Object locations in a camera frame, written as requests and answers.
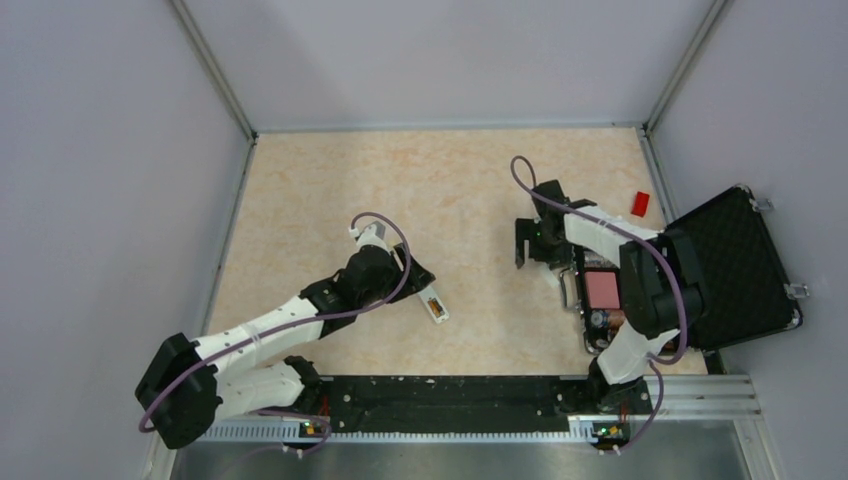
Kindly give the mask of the orange AAA battery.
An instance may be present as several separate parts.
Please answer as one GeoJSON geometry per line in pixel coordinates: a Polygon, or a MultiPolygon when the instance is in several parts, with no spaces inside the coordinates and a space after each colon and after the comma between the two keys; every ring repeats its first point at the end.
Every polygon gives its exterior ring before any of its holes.
{"type": "Polygon", "coordinates": [[[440,317],[442,315],[443,310],[436,299],[430,299],[428,301],[428,305],[436,317],[440,317]]]}

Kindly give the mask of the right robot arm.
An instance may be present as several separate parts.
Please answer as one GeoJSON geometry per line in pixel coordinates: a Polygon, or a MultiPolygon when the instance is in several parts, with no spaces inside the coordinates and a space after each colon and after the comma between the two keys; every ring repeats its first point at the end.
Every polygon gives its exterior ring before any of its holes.
{"type": "Polygon", "coordinates": [[[596,203],[570,201],[556,180],[529,188],[536,216],[515,221],[515,264],[527,260],[562,267],[577,248],[590,250],[618,271],[618,310],[624,319],[609,345],[591,362],[586,397],[600,412],[612,412],[661,363],[662,348],[679,342],[680,356],[690,324],[708,309],[708,292],[687,234],[657,231],[612,216],[596,203]]]}

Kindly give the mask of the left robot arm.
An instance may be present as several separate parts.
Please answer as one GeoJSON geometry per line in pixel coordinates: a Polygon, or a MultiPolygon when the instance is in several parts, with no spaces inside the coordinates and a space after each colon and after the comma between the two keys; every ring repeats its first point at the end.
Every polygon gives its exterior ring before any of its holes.
{"type": "Polygon", "coordinates": [[[449,319],[435,276],[402,244],[366,244],[335,274],[271,311],[217,334],[166,338],[135,389],[142,433],[177,450],[217,421],[269,407],[308,413],[319,404],[320,377],[299,357],[267,366],[286,350],[323,339],[382,305],[418,297],[436,323],[449,319]]]}

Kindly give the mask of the white remote control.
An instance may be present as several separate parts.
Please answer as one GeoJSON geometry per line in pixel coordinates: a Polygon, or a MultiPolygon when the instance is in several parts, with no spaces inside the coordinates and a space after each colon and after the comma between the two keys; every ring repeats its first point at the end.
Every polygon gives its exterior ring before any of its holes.
{"type": "Polygon", "coordinates": [[[439,325],[450,319],[450,313],[447,307],[432,285],[424,288],[417,296],[426,307],[428,314],[435,324],[439,325]]]}

